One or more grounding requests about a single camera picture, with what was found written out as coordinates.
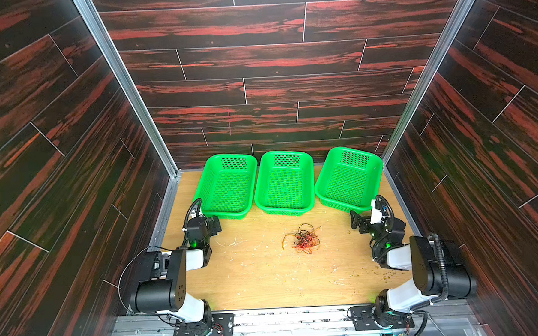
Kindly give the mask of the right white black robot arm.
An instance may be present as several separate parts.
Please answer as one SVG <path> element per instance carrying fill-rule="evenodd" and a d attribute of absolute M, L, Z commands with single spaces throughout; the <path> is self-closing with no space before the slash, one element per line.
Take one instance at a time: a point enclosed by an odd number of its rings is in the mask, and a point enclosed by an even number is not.
<path fill-rule="evenodd" d="M 395 217 L 389 202 L 376 196 L 371 215 L 351 210 L 351 227 L 371 235 L 373 262 L 380 268 L 410 271 L 410 280 L 385 289 L 370 305 L 353 306 L 348 317 L 360 331 L 413 327 L 412 316 L 427 306 L 477 294 L 477 279 L 455 243 L 438 234 L 412 236 L 404 242 L 406 223 Z"/>

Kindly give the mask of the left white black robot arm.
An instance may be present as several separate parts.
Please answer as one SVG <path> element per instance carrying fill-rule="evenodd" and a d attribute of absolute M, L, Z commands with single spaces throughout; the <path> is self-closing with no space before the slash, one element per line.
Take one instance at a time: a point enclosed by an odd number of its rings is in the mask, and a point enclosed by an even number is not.
<path fill-rule="evenodd" d="M 212 312 L 207 301 L 187 293 L 187 273 L 210 262 L 210 241 L 222 231 L 219 218 L 202 212 L 202 199 L 189 207 L 182 226 L 184 240 L 175 250 L 150 246 L 133 260 L 137 271 L 123 305 L 135 315 L 170 317 L 178 329 L 207 334 Z"/>

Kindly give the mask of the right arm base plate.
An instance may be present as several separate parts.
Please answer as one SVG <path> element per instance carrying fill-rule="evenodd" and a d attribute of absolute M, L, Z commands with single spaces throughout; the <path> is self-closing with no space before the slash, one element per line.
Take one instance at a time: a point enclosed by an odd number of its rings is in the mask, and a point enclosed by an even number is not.
<path fill-rule="evenodd" d="M 356 331 L 407 330 L 415 326 L 410 313 L 395 312 L 390 308 L 378 310 L 373 304 L 350 307 L 347 316 Z"/>

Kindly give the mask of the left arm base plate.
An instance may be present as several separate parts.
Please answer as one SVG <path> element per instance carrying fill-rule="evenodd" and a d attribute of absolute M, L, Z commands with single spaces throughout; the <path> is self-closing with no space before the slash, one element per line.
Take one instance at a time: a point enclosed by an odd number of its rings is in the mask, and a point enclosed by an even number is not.
<path fill-rule="evenodd" d="M 176 324 L 173 336 L 233 336 L 234 322 L 233 313 L 211 313 L 199 322 Z"/>

